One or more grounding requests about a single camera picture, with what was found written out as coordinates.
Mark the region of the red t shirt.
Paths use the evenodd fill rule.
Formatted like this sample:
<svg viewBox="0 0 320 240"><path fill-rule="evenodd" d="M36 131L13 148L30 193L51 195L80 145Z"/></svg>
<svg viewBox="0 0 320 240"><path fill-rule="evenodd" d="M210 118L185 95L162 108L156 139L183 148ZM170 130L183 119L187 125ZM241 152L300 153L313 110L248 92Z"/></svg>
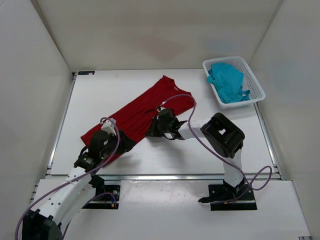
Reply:
<svg viewBox="0 0 320 240"><path fill-rule="evenodd" d="M179 115L193 108L194 105L194 99L190 92L178 88L173 79L163 76L151 88L110 115L108 119L113 118L116 120L116 133L118 135L119 130L123 130L124 133L137 144L145 138L145 134L152 124L153 117L158 114L158 106L173 109L175 115ZM81 136L85 146L89 145L92 136L97 131L101 131L100 123ZM115 150L105 162L112 162L124 154L114 157L119 142L120 137L118 137Z"/></svg>

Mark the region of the blue t shirt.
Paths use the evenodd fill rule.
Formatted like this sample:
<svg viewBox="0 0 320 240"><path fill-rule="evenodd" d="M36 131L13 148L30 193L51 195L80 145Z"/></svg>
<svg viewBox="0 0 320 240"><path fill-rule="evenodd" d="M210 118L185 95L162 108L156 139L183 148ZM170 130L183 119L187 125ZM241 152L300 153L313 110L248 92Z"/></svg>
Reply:
<svg viewBox="0 0 320 240"><path fill-rule="evenodd" d="M224 62L214 63L208 74L207 82L214 85L224 104L250 100L250 90L243 90L244 74L233 65Z"/></svg>

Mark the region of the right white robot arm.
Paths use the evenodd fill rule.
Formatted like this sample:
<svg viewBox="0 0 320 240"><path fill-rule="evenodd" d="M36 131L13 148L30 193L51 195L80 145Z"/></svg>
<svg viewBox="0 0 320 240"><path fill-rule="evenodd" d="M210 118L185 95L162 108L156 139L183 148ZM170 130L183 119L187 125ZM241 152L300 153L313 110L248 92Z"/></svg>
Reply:
<svg viewBox="0 0 320 240"><path fill-rule="evenodd" d="M206 139L214 152L223 159L226 197L236 200L242 195L245 180L241 173L241 153L245 134L222 113L218 112L205 120L189 122L178 120L173 109L160 107L145 136L171 141Z"/></svg>

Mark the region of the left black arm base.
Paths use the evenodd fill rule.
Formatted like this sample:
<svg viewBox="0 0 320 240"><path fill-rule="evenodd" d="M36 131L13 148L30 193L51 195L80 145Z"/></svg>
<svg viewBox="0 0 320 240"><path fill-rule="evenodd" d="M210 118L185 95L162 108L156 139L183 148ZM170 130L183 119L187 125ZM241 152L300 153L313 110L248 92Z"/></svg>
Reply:
<svg viewBox="0 0 320 240"><path fill-rule="evenodd" d="M97 175L91 177L89 184L95 189L95 194L82 209L117 210L119 208L120 184L108 183Z"/></svg>

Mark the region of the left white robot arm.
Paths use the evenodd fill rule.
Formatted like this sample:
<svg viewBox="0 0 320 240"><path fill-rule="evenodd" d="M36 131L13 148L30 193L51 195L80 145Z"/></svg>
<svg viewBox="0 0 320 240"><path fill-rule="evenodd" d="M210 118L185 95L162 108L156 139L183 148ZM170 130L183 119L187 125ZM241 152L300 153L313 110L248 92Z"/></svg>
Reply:
<svg viewBox="0 0 320 240"><path fill-rule="evenodd" d="M28 209L19 222L23 240L61 240L77 212L92 200L100 200L105 181L97 175L100 168L116 155L129 152L136 142L123 130L100 130L84 146L63 183L45 194L47 201L36 210Z"/></svg>

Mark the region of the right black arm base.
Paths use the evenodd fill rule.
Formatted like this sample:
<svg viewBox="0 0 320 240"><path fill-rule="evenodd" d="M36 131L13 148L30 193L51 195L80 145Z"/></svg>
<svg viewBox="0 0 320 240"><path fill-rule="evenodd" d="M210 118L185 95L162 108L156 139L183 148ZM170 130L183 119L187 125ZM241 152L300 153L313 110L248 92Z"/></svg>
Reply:
<svg viewBox="0 0 320 240"><path fill-rule="evenodd" d="M210 204L211 211L255 211L258 209L253 189L242 180L236 187L223 181L209 184L208 196L198 200Z"/></svg>

